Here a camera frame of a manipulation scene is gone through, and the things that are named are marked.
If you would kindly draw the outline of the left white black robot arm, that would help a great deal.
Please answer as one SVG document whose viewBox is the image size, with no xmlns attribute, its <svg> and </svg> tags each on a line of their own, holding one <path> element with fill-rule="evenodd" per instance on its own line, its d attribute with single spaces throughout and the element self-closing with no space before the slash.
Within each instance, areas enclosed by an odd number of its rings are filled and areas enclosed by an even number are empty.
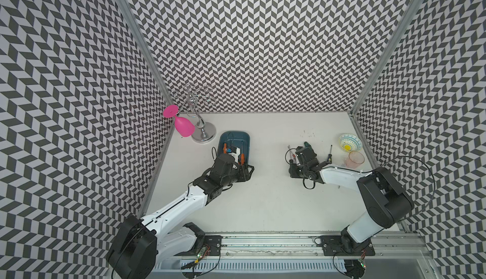
<svg viewBox="0 0 486 279">
<path fill-rule="evenodd" d="M 254 166 L 246 161 L 238 163 L 234 156 L 221 154 L 177 199 L 142 218 L 127 217 L 106 255 L 111 273 L 120 278 L 146 278 L 157 263 L 180 253 L 195 254 L 200 262 L 210 250 L 205 233 L 193 223 L 179 230 L 176 226 L 231 185 L 250 180 L 253 172 Z"/>
</svg>

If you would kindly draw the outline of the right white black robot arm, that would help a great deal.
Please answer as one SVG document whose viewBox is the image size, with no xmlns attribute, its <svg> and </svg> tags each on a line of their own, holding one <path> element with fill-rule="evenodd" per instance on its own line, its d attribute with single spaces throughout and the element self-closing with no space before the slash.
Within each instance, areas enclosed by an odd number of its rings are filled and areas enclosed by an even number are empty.
<svg viewBox="0 0 486 279">
<path fill-rule="evenodd" d="M 415 204 L 405 188 L 385 167 L 370 171 L 357 171 L 332 164 L 332 156 L 326 161 L 317 160 L 310 145 L 290 148 L 285 154 L 291 178 L 316 184 L 332 184 L 356 191 L 362 198 L 366 211 L 345 227 L 340 236 L 330 243 L 322 240 L 324 254 L 342 253 L 347 256 L 363 254 L 371 245 L 371 238 L 391 228 L 413 210 Z"/>
</svg>

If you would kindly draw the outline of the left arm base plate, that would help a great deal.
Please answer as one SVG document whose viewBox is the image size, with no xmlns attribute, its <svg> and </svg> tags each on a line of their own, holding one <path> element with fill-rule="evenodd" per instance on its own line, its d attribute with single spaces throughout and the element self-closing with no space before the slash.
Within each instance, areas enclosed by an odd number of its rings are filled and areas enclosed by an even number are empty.
<svg viewBox="0 0 486 279">
<path fill-rule="evenodd" d="M 221 235 L 206 233 L 192 222 L 186 223 L 183 227 L 188 228 L 189 231 L 195 235 L 196 240 L 190 249 L 178 253 L 178 256 L 183 256 L 183 257 L 196 256 L 196 254 L 199 253 L 204 246 L 206 246 L 209 249 L 208 256 L 220 255 L 222 238 L 223 238 Z"/>
</svg>

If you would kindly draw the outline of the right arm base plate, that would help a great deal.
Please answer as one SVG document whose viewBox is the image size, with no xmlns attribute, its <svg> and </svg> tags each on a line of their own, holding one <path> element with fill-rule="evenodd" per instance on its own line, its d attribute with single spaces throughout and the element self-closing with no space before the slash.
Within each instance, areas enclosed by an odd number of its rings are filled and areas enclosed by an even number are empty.
<svg viewBox="0 0 486 279">
<path fill-rule="evenodd" d="M 364 242 L 357 243 L 352 238 L 343 235 L 322 235 L 319 237 L 320 247 L 324 256 L 375 256 L 371 238 Z"/>
</svg>

